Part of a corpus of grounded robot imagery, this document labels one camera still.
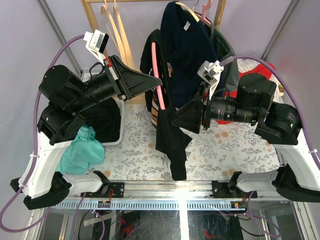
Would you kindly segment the black t shirt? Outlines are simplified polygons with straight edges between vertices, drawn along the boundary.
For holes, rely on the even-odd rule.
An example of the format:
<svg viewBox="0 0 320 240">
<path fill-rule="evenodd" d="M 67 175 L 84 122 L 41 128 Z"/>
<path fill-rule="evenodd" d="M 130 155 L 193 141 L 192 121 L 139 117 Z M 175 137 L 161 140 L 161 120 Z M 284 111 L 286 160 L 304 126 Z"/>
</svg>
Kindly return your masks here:
<svg viewBox="0 0 320 240">
<path fill-rule="evenodd" d="M 168 70 L 169 57 L 165 43 L 159 29 L 153 30 L 148 36 L 142 56 L 140 58 L 140 71 L 153 75 L 152 43 L 155 43 L 155 54 L 157 71 L 162 81 L 161 92 L 163 96 L 164 109 L 159 106 L 156 90 L 145 93 L 145 104 L 151 113 L 151 124 L 156 128 L 155 149 L 164 153 L 170 160 L 170 171 L 172 179 L 184 181 L 187 179 L 186 171 L 186 148 L 192 138 L 185 134 L 179 127 L 174 126 L 172 121 L 176 116 L 176 108 L 172 98 L 172 83 Z"/>
</svg>

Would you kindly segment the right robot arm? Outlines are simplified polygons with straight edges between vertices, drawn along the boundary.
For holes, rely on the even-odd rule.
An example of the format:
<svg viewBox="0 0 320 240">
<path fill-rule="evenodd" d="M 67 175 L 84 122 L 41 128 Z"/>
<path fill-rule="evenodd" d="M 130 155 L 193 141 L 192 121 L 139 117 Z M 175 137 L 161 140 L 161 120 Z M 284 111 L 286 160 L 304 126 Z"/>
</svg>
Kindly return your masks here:
<svg viewBox="0 0 320 240">
<path fill-rule="evenodd" d="M 235 97 L 209 97 L 202 83 L 194 99 L 176 112 L 172 123 L 195 134 L 208 129 L 211 120 L 250 124 L 283 160 L 276 170 L 236 171 L 227 183 L 213 181 L 214 197 L 240 198 L 267 191 L 295 202 L 319 202 L 320 171 L 307 147 L 302 120 L 295 107 L 273 100 L 276 87 L 265 76 L 250 73 L 239 79 Z"/>
</svg>

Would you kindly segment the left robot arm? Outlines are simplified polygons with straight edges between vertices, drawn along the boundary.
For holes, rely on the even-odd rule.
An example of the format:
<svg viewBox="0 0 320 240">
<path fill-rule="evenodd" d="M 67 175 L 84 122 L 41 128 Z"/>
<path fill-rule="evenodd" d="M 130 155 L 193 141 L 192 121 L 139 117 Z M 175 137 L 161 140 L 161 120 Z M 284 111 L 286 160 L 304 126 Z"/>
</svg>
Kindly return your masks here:
<svg viewBox="0 0 320 240">
<path fill-rule="evenodd" d="M 101 72 L 85 82 L 64 65 L 52 66 L 44 74 L 38 89 L 48 106 L 36 119 L 35 135 L 51 148 L 31 157 L 31 175 L 10 182 L 15 192 L 25 195 L 23 203 L 29 210 L 55 206 L 72 195 L 108 196 L 110 181 L 100 171 L 62 174 L 57 171 L 59 158 L 52 153 L 77 135 L 88 121 L 87 109 L 113 96 L 130 100 L 162 84 L 157 77 L 127 67 L 116 55 L 103 57 L 99 65 Z"/>
</svg>

